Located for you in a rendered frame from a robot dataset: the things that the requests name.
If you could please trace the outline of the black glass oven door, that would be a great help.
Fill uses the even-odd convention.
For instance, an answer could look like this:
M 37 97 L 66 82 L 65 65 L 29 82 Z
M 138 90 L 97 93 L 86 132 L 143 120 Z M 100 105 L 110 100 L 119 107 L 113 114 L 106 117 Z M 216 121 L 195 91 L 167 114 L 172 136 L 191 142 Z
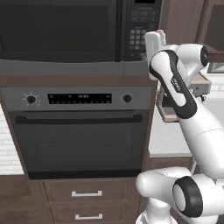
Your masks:
M 142 170 L 149 111 L 11 111 L 9 113 L 30 179 L 135 177 Z M 106 124 L 16 124 L 28 119 L 119 118 L 142 122 Z

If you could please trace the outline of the grey small appliance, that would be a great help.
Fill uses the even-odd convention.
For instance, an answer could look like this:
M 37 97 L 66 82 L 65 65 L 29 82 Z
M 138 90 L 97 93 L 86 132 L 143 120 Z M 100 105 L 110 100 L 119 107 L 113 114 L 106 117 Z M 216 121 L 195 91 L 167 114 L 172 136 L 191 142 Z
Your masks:
M 207 84 L 191 84 L 190 90 L 192 94 L 196 98 L 200 98 L 202 101 L 204 101 L 207 98 L 207 95 L 210 93 L 209 86 Z

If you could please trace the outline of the black and silver oven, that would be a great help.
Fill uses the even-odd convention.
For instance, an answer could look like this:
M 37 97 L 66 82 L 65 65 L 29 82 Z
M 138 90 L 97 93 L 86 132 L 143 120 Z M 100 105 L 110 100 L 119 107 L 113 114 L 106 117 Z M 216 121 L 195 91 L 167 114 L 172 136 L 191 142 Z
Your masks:
M 135 177 L 151 87 L 4 87 L 30 179 Z

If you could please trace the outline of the brown wooden base cupboard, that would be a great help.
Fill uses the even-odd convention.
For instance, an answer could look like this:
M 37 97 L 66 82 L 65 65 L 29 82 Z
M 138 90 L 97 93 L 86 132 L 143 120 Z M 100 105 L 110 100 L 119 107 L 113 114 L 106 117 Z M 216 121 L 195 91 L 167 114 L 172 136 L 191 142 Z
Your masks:
M 148 171 L 173 166 L 186 167 L 191 170 L 193 159 L 191 157 L 149 157 L 144 169 Z

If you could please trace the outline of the brown wooden wall cupboards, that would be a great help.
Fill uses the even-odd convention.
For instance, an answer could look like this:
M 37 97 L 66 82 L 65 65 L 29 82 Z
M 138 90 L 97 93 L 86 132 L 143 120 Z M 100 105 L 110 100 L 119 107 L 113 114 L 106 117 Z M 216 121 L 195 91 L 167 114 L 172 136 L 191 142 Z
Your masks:
M 169 44 L 199 43 L 224 53 L 224 0 L 164 0 L 163 22 Z

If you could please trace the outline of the black built-in microwave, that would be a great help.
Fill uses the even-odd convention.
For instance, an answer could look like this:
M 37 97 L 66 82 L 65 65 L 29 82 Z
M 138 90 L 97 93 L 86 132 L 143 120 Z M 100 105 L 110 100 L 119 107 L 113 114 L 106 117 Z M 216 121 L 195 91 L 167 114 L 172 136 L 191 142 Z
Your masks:
M 164 0 L 122 0 L 121 56 L 116 62 L 37 62 L 0 59 L 0 76 L 136 75 L 147 68 L 144 34 L 160 26 Z

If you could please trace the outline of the brown wooden drawer front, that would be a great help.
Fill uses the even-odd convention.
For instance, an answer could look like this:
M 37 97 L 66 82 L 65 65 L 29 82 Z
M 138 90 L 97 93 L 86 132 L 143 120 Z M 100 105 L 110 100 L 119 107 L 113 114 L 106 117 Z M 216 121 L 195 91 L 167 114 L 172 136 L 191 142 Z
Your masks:
M 54 203 L 74 203 L 87 201 L 119 201 L 123 199 L 125 182 L 121 178 L 88 178 L 50 180 L 45 182 L 48 199 Z M 71 192 L 96 193 L 102 191 L 101 197 L 73 198 Z
M 53 206 L 53 218 L 58 224 L 102 224 L 106 222 L 120 222 L 124 220 L 126 208 L 119 204 L 92 204 L 92 205 L 72 205 Z M 96 216 L 103 214 L 102 220 L 75 220 L 74 216 Z

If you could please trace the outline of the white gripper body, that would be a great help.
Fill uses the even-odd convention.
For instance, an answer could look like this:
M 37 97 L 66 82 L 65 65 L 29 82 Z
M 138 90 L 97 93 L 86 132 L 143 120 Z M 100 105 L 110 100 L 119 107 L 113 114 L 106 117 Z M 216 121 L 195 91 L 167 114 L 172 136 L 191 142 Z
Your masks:
M 165 32 L 163 30 L 148 31 L 144 34 L 147 60 L 151 60 L 163 46 L 166 45 Z

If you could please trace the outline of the black microwave door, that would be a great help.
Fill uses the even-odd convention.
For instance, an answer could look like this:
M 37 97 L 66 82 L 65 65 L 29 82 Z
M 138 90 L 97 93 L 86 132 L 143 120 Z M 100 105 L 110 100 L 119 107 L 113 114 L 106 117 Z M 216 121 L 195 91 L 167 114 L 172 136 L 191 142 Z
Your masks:
M 116 0 L 0 0 L 0 59 L 116 60 Z

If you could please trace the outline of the light wooden box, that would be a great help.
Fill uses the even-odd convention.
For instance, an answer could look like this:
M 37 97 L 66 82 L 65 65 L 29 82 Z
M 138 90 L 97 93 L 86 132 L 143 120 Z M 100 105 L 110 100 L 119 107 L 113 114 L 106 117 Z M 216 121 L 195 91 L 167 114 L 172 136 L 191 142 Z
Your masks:
M 197 84 L 197 85 L 207 84 L 209 86 L 209 90 L 211 90 L 212 82 L 208 78 L 206 78 L 202 73 L 198 73 L 192 79 L 191 84 Z M 157 92 L 156 105 L 157 105 L 158 112 L 165 123 L 176 123 L 178 121 L 176 113 L 168 97 L 165 95 L 165 91 L 163 87 L 160 87 Z

